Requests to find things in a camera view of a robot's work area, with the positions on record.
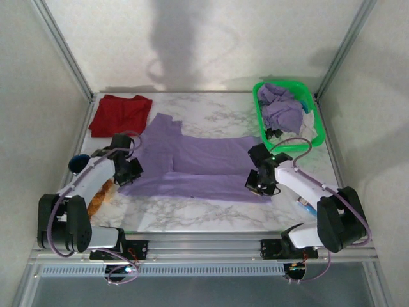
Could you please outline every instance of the purple t-shirt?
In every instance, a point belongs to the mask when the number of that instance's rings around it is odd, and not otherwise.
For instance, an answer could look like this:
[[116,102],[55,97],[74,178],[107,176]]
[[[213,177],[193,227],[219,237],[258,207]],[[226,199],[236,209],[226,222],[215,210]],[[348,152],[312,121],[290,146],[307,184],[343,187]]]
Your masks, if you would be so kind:
[[269,202],[245,188],[254,165],[247,151],[259,138],[205,139],[184,136],[181,121],[158,113],[141,135],[134,153],[144,173],[132,185],[119,189],[126,195],[172,196],[207,200]]

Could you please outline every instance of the purple cloth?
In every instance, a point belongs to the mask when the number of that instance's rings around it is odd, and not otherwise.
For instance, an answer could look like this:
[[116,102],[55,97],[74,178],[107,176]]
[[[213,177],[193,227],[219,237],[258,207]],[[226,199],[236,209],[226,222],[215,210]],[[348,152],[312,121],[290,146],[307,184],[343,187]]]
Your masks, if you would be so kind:
[[286,88],[265,83],[257,92],[264,124],[272,130],[300,133],[302,104]]
[[171,196],[207,200],[270,202],[245,188],[254,165],[247,151],[260,143],[247,136],[205,139],[184,136],[181,122],[158,113],[141,135],[138,157],[144,173],[132,185],[119,189],[126,195]]

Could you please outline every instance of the green plastic basket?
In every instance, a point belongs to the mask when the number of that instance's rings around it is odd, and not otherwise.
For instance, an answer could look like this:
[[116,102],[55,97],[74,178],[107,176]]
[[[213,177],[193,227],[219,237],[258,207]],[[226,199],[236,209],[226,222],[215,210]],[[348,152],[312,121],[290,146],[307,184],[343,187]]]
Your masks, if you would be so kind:
[[[314,118],[315,118],[315,123],[314,123],[314,128],[317,132],[317,136],[311,141],[313,144],[313,147],[315,146],[320,146],[324,140],[325,140],[325,131],[324,131],[324,126],[322,125],[321,117],[320,114],[318,113],[318,110],[315,106],[313,97],[311,96],[310,91],[308,90],[308,87],[299,81],[288,81],[288,80],[281,80],[281,81],[267,81],[267,82],[260,82],[257,83],[253,87],[253,97],[254,97],[254,104],[256,105],[256,112],[257,112],[257,117],[258,117],[258,123],[260,127],[260,133],[261,133],[261,138],[263,139],[264,144],[266,145],[268,150],[271,150],[277,141],[274,143],[270,142],[267,140],[266,135],[265,135],[265,125],[263,121],[263,117],[261,115],[261,110],[260,110],[260,105],[259,101],[257,98],[257,92],[264,85],[265,83],[272,83],[277,86],[282,86],[283,88],[286,88],[289,90],[292,94],[294,94],[294,98],[297,100],[303,100],[307,104],[308,110],[314,112]],[[299,152],[299,151],[305,151],[308,149],[308,144],[283,144],[278,146],[274,152],[279,153],[279,152]]]

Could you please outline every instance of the red cloth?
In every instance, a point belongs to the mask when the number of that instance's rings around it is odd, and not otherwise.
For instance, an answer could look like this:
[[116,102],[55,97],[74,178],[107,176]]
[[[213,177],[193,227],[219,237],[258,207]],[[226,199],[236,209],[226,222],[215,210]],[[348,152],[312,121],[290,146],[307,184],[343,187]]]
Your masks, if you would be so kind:
[[136,95],[120,98],[105,95],[89,125],[93,138],[108,138],[115,133],[135,131],[141,134],[151,110],[152,100]]

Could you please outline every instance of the white marble surface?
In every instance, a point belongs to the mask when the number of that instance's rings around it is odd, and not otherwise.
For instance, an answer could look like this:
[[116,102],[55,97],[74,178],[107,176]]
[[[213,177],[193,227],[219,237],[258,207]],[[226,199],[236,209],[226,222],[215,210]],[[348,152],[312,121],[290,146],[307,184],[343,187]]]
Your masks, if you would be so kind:
[[[133,97],[134,94],[115,94]],[[185,135],[202,138],[259,136],[250,93],[140,93],[153,100],[149,122],[160,112],[182,120]],[[104,94],[98,94],[91,119]],[[91,138],[87,131],[82,152],[107,146],[109,138]],[[322,181],[336,184],[325,144],[300,161]],[[92,217],[95,226],[122,227],[126,231],[152,232],[256,232],[283,230],[295,223],[314,221],[299,207],[297,195],[286,187],[271,203],[135,197],[115,193]]]

